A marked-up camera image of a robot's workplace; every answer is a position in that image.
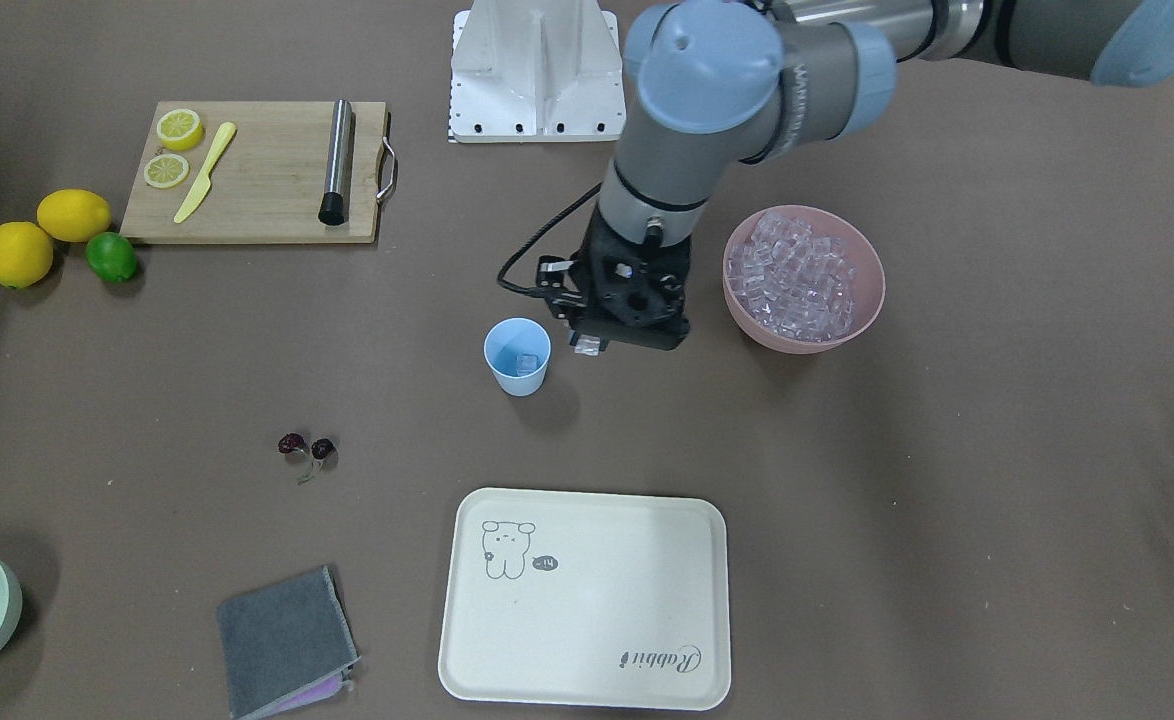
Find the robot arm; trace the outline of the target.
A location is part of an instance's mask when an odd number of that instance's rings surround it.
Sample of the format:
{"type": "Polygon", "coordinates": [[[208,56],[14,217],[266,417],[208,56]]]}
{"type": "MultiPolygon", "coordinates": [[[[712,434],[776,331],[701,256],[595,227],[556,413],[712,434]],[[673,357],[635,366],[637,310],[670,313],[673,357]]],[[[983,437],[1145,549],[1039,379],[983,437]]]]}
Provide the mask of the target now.
{"type": "Polygon", "coordinates": [[[529,295],[571,346],[672,350],[689,332],[691,234],[721,174],[880,117],[897,67],[967,59],[1104,87],[1174,73],[1174,1],[682,1],[625,38],[636,101],[568,260],[529,295]]]}

